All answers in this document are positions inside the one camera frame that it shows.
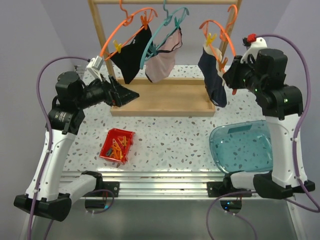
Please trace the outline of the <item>navy underwear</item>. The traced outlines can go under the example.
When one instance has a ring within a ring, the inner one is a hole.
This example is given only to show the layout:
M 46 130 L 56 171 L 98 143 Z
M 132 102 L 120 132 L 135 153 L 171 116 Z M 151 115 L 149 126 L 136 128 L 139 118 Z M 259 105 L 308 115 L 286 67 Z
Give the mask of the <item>navy underwear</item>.
M 215 106 L 224 108 L 227 105 L 227 95 L 223 72 L 219 69 L 221 61 L 221 51 L 216 47 L 206 46 L 204 43 L 198 67 L 203 74 L 205 89 L 210 101 Z

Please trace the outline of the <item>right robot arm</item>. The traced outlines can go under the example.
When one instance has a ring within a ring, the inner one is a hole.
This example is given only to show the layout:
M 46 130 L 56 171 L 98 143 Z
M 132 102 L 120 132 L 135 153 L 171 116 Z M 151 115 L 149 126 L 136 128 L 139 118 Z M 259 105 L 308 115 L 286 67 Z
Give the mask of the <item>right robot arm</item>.
M 216 166 L 224 173 L 209 182 L 211 197 L 242 196 L 282 200 L 309 193 L 316 185 L 303 165 L 300 123 L 304 116 L 301 91 L 284 83 L 288 58 L 278 49 L 237 55 L 224 74 L 227 85 L 255 95 L 264 120 L 236 123 L 214 129 L 209 147 Z

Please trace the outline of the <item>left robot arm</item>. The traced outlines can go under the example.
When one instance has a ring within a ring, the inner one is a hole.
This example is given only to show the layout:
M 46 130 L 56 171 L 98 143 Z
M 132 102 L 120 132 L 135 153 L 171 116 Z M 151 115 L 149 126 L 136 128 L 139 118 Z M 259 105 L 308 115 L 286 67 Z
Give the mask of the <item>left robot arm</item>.
M 112 75 L 100 75 L 86 85 L 74 71 L 60 74 L 55 90 L 57 95 L 45 115 L 45 142 L 34 179 L 13 204 L 30 216 L 62 222 L 77 200 L 88 193 L 99 196 L 104 190 L 102 175 L 94 171 L 84 171 L 65 188 L 59 187 L 67 155 L 85 118 L 84 109 L 102 102 L 119 108 L 140 95 Z

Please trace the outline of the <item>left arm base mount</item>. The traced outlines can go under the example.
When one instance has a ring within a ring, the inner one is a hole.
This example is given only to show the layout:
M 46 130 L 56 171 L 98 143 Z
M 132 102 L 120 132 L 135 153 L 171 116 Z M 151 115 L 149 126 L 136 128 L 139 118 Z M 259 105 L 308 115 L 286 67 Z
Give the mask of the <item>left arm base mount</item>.
M 117 198 L 120 190 L 120 183 L 118 181 L 104 181 L 103 175 L 95 171 L 84 171 L 82 175 L 89 175 L 96 178 L 96 184 L 93 191 L 88 192 L 85 197 L 111 197 L 113 193 Z

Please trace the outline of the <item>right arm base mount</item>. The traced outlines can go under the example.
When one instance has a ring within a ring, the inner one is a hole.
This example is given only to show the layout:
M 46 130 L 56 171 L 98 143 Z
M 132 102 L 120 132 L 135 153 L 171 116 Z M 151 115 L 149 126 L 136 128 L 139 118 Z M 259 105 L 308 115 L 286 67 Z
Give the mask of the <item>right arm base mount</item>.
M 252 192 L 244 188 L 234 188 L 231 182 L 231 173 L 226 173 L 221 181 L 208 181 L 206 183 L 209 198 L 217 198 L 225 194 L 235 193 L 233 197 L 251 197 Z

